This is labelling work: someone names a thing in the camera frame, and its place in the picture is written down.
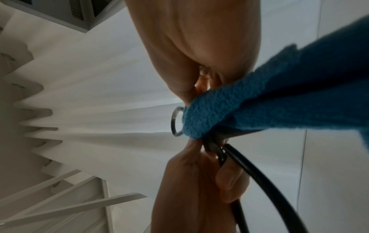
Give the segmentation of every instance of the white wall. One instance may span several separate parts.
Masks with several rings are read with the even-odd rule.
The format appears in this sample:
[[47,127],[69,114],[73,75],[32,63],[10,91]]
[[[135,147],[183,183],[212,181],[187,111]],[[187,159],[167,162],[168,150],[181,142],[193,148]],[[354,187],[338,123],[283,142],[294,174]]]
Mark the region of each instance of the white wall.
[[[45,159],[30,152],[35,141],[22,136],[24,127],[21,128],[18,122],[25,116],[22,110],[13,107],[13,102],[20,96],[15,95],[16,87],[3,81],[3,65],[0,57],[0,199],[51,178],[41,173]],[[0,207],[0,219],[10,217],[51,195],[47,188]]]
[[[319,36],[369,14],[368,0],[324,0]],[[369,230],[369,153],[358,132],[308,130],[298,212],[315,233]]]

